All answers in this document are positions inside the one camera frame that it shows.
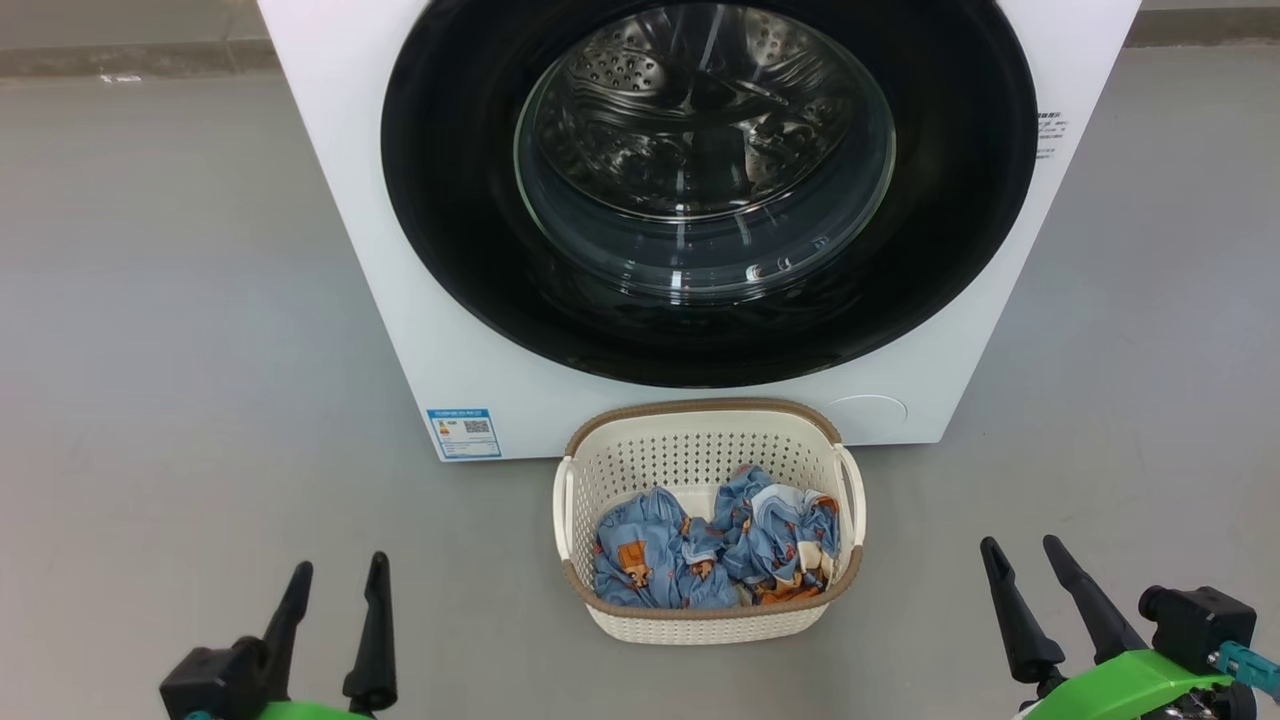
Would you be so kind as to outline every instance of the crumpled clothing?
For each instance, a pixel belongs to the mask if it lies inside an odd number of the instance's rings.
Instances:
[[[600,519],[595,546],[595,593],[626,607],[739,605],[718,561],[723,538],[690,518],[664,488],[637,496]]]
[[[759,603],[818,594],[835,574],[838,510],[828,495],[773,483],[759,466],[745,469],[716,500],[712,525],[727,528],[722,564]]]

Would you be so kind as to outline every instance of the white plastic basket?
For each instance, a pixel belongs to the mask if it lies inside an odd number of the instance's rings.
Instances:
[[[854,580],[867,532],[867,501],[852,456],[819,413],[780,400],[664,402],[600,415],[577,430],[556,473],[556,548],[570,585],[605,633],[652,644],[718,644],[799,633]],[[831,587],[814,597],[728,610],[609,605],[594,587],[600,516],[655,487],[690,515],[710,518],[716,492],[742,465],[840,502],[840,556]]]

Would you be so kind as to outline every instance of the black round door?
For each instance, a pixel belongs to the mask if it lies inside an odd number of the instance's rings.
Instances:
[[[1036,142],[993,0],[433,0],[383,110],[392,204],[458,302],[673,387],[919,325],[1004,241]]]

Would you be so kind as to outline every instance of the white washing machine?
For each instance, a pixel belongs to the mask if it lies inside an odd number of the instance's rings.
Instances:
[[[763,396],[936,442],[1138,0],[261,0],[442,460]]]

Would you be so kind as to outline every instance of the blue and white sticker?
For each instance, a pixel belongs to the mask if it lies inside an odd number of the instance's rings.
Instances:
[[[428,410],[426,419],[445,460],[502,457],[488,410]]]

